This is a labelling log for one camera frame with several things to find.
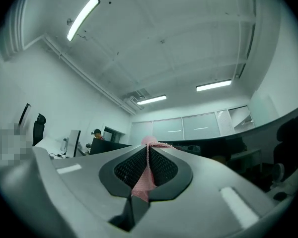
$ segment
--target black office chair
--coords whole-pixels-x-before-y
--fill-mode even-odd
[[[46,123],[46,119],[44,115],[39,113],[39,116],[33,125],[33,146],[35,146],[38,142],[40,142],[43,139],[43,131],[44,131],[45,123]]]
[[[283,165],[284,181],[298,168],[298,116],[280,126],[277,140],[281,143],[274,149],[274,163]]]

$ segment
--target black hair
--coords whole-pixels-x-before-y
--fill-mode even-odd
[[[96,133],[100,133],[101,134],[101,131],[100,131],[100,129],[96,129],[96,130],[94,130],[94,131],[92,131],[92,135],[95,135]]]

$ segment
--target pixelated area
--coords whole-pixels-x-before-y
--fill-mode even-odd
[[[18,165],[32,154],[32,143],[22,129],[0,129],[0,167]]]

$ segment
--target white sticker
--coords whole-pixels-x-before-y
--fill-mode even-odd
[[[81,166],[79,164],[76,164],[76,165],[73,165],[70,167],[56,169],[56,171],[61,175],[61,174],[69,173],[69,172],[79,170],[79,169],[81,169]]]

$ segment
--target pink towel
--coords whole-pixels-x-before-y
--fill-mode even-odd
[[[132,195],[137,196],[142,200],[148,202],[149,191],[156,188],[156,185],[154,185],[153,174],[149,166],[149,147],[156,146],[156,147],[166,147],[166,148],[173,148],[173,149],[174,147],[166,143],[159,143],[156,140],[156,138],[153,136],[146,136],[142,140],[141,144],[147,145],[147,166],[143,174],[139,178],[138,182],[136,183],[135,187],[133,188]]]

